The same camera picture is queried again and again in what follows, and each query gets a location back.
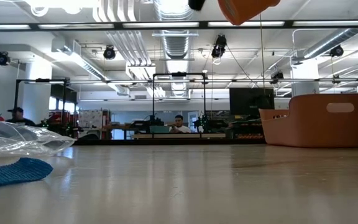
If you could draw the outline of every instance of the blue cloth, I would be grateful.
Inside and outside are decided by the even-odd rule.
[[[0,186],[42,180],[53,167],[39,159],[20,158],[17,162],[0,166]]]

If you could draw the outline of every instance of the man in white shirt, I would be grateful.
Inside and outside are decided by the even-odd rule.
[[[170,128],[170,133],[175,133],[175,134],[191,133],[190,128],[183,125],[182,115],[177,115],[175,117],[175,125]]]

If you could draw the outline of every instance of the cap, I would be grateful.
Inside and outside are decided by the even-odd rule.
[[[15,112],[20,112],[20,113],[23,113],[23,109],[22,109],[22,108],[17,107],[16,109],[11,109],[11,110],[8,110],[8,112],[11,112],[11,113],[15,113]]]

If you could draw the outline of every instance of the black screen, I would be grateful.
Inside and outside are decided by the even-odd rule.
[[[230,114],[259,116],[259,109],[274,109],[272,89],[230,89]]]

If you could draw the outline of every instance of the orange object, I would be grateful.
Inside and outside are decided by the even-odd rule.
[[[280,0],[218,0],[226,19],[233,25],[241,25],[268,7],[274,7]]]
[[[296,96],[289,110],[259,113],[268,144],[358,147],[358,94]]]

